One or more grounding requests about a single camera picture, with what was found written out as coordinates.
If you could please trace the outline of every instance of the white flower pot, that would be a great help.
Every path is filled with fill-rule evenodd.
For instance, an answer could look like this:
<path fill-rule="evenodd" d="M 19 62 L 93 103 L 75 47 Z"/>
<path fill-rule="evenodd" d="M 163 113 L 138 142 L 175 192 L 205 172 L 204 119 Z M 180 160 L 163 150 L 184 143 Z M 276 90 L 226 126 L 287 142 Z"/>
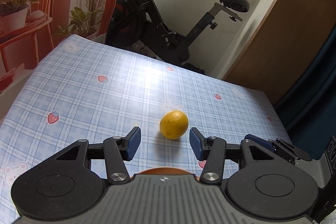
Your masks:
<path fill-rule="evenodd" d="M 25 26 L 28 9 L 25 8 L 14 14 L 0 18 L 2 29 L 5 34 L 18 30 Z"/>

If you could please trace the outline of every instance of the stationary bicycle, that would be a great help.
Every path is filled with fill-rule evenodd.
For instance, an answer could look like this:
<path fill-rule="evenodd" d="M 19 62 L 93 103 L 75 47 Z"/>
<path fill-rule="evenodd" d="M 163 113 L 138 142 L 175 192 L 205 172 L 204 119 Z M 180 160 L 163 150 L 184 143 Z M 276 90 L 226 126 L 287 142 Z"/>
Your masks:
<path fill-rule="evenodd" d="M 188 47 L 201 32 L 210 25 L 213 30 L 217 23 L 215 16 L 222 10 L 233 21 L 242 21 L 232 10 L 246 13 L 250 4 L 247 0 L 219 0 L 206 12 L 187 36 L 170 30 L 163 22 L 154 0 L 117 0 L 113 11 L 105 44 L 125 48 L 138 40 L 142 41 L 163 61 L 182 66 L 189 58 Z"/>

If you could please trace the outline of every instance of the yellow lemon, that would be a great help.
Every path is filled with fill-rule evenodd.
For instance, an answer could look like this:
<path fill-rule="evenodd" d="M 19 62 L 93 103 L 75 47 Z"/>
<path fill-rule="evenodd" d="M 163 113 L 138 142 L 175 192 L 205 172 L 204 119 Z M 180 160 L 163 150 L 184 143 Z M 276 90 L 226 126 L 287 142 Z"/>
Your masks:
<path fill-rule="evenodd" d="M 164 115 L 160 121 L 160 131 L 169 140 L 181 137 L 189 125 L 188 117 L 182 111 L 173 110 Z"/>

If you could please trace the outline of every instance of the brown cabinet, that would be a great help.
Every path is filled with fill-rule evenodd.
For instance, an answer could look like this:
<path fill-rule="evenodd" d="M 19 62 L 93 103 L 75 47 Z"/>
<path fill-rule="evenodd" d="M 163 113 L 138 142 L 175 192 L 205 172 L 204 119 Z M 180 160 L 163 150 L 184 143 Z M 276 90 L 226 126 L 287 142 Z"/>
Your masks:
<path fill-rule="evenodd" d="M 336 0 L 276 0 L 223 80 L 262 90 L 275 104 L 336 23 Z"/>

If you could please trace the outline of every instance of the table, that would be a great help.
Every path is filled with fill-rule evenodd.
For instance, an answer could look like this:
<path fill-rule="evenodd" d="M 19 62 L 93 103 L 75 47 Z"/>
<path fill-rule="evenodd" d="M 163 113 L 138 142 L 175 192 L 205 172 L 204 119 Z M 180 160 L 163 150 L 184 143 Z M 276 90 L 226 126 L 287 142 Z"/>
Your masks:
<path fill-rule="evenodd" d="M 159 123 L 173 109 L 186 113 L 189 128 L 171 141 Z M 240 143 L 248 133 L 290 142 L 261 91 L 72 35 L 39 63 L 0 127 L 0 223 L 18 217 L 10 195 L 17 176 L 78 139 L 101 143 L 134 126 L 142 140 L 134 159 L 125 162 L 130 176 L 156 166 L 200 175 L 191 127 L 228 143 Z M 92 170 L 106 178 L 102 160 L 93 160 Z M 237 170 L 227 160 L 224 177 Z"/>

